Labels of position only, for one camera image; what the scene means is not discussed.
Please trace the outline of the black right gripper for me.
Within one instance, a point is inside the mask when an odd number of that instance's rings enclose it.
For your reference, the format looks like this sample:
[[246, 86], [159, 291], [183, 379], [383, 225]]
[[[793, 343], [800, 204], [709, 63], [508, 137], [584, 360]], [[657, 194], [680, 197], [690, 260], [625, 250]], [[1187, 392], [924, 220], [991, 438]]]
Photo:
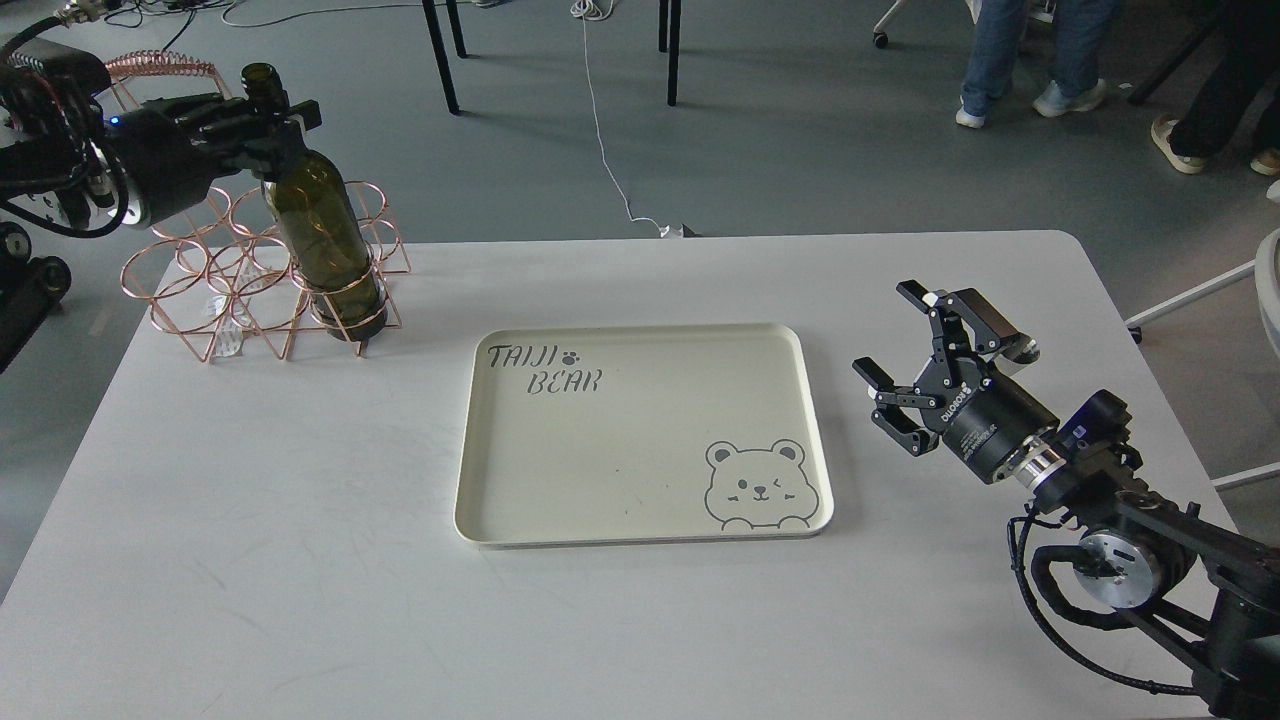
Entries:
[[[902, 281], [896, 291], [931, 319], [931, 363], [916, 383], [940, 397], [896, 386], [872, 357], [859, 357], [852, 369], [869, 386], [873, 421], [913, 457], [933, 451], [941, 436], [965, 468], [993, 484], [1027, 438], [1060, 424], [1016, 382], [987, 368], [987, 357], [997, 357], [1021, 332], [974, 288], [928, 291], [916, 281]], [[905, 407], [920, 410], [925, 427], [913, 421]]]

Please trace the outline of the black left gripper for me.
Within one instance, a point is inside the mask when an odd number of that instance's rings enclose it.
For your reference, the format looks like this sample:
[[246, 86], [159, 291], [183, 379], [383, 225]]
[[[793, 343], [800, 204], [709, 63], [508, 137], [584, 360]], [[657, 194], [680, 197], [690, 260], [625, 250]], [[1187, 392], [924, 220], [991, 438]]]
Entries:
[[[212, 182], [239, 170], [276, 179], [305, 152], [305, 131], [323, 122], [306, 100], [266, 109], [244, 97], [160, 97], [108, 119], [105, 141], [124, 172], [124, 223], [154, 225], [202, 202]], [[211, 145], [204, 136], [215, 136]]]

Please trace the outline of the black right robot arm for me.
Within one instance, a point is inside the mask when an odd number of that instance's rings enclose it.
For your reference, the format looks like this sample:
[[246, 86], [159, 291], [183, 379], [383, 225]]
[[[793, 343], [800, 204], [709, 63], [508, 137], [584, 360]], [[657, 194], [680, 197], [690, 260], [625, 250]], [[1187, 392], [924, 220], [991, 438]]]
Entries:
[[[1033, 338], [975, 290], [899, 292], [931, 322], [932, 352], [911, 386], [870, 357], [874, 423], [909, 454], [948, 450], [987, 484], [1014, 479], [1032, 493], [1007, 524], [1012, 573], [1036, 624], [1070, 659], [1153, 694], [1196, 696], [1216, 717], [1277, 716], [1277, 550], [1203, 521], [1137, 477], [1126, 405], [1093, 393], [1060, 421], [1011, 374], [1034, 363]], [[1100, 667], [1039, 610], [1103, 632], [1137, 629], [1190, 669], [1189, 685]]]

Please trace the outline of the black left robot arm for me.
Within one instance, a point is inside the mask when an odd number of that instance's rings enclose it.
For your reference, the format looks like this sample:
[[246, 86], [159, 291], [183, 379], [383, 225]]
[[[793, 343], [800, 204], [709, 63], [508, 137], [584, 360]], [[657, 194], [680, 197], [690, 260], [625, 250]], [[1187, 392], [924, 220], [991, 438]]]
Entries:
[[118, 1], [69, 1], [3, 44], [3, 364], [9, 365], [70, 288], [69, 266], [36, 258], [27, 225], [93, 240], [150, 227], [202, 202], [215, 179], [265, 177], [303, 151], [319, 105], [291, 102], [275, 69], [243, 69], [244, 97], [224, 92], [155, 99], [108, 117], [113, 86], [91, 53], [42, 40], [45, 31], [102, 19]]

